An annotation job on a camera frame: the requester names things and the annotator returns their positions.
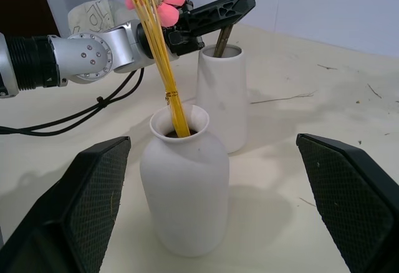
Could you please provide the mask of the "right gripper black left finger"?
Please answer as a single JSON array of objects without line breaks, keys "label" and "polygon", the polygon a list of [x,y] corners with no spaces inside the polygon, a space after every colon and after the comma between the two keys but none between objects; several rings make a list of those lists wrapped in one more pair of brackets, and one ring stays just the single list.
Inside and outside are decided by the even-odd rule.
[{"label": "right gripper black left finger", "polygon": [[130,149],[120,136],[81,151],[0,249],[0,273],[99,273]]}]

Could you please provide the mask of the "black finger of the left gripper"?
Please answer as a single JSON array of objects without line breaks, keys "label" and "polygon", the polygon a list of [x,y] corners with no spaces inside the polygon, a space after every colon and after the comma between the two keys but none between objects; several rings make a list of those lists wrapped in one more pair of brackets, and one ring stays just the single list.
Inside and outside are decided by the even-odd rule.
[{"label": "black finger of the left gripper", "polygon": [[187,31],[192,36],[203,36],[235,25],[255,6],[255,0],[216,0],[186,13]]}]

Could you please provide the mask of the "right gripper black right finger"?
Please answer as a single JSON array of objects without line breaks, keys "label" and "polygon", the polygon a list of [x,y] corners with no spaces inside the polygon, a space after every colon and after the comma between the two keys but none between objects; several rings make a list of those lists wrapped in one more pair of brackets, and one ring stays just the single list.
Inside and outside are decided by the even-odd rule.
[{"label": "right gripper black right finger", "polygon": [[349,271],[399,273],[399,184],[360,148],[306,133],[296,145]]}]

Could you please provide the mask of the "yellow dried wheat stalks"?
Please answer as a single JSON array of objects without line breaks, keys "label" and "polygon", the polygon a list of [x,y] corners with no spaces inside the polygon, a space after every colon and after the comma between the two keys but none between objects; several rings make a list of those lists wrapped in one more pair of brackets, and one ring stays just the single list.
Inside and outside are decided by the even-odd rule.
[{"label": "yellow dried wheat stalks", "polygon": [[181,100],[171,69],[169,54],[166,49],[161,21],[156,10],[155,0],[131,0],[145,31],[146,39],[155,59],[156,66],[165,86],[166,101],[170,106],[172,124],[178,137],[190,136]]}]

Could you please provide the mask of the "white conical vase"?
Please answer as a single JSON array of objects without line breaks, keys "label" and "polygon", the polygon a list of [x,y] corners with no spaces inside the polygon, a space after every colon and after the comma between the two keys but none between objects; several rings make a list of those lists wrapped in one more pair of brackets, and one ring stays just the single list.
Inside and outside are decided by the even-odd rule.
[{"label": "white conical vase", "polygon": [[228,44],[221,57],[214,57],[215,48],[208,45],[199,52],[196,105],[207,111],[210,132],[234,153],[248,138],[246,56]]}]

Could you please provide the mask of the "long thin dry twig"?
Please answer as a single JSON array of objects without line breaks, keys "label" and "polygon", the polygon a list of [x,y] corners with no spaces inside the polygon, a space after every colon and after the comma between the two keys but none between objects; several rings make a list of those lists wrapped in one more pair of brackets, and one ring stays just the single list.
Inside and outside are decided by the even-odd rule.
[{"label": "long thin dry twig", "polygon": [[284,97],[284,98],[272,98],[272,99],[268,99],[268,100],[261,100],[261,101],[251,102],[250,104],[251,104],[251,105],[255,105],[255,104],[260,104],[260,103],[268,103],[268,102],[276,102],[276,101],[292,100],[292,99],[295,99],[295,98],[307,98],[307,97],[313,97],[313,96],[314,96],[314,94],[315,94],[316,92],[317,92],[317,91],[310,92],[310,93],[302,93],[302,94],[295,95],[295,96],[292,96],[292,97]]}]

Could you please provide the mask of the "white round bottle vase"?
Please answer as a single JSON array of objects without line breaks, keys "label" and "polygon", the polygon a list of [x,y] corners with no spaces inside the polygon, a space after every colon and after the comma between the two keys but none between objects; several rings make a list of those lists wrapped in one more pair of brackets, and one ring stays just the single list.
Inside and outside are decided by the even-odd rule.
[{"label": "white round bottle vase", "polygon": [[164,107],[153,114],[153,138],[140,160],[140,175],[153,225],[172,253],[198,257],[223,239],[228,221],[229,157],[209,131],[209,115],[201,107],[183,106],[194,134],[169,136],[174,128]]}]

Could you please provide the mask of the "dark brown door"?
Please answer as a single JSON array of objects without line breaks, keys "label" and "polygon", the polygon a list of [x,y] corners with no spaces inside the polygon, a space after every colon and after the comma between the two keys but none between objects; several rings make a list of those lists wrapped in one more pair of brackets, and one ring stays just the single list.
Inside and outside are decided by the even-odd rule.
[{"label": "dark brown door", "polygon": [[0,0],[0,32],[6,36],[59,36],[47,0]]}]

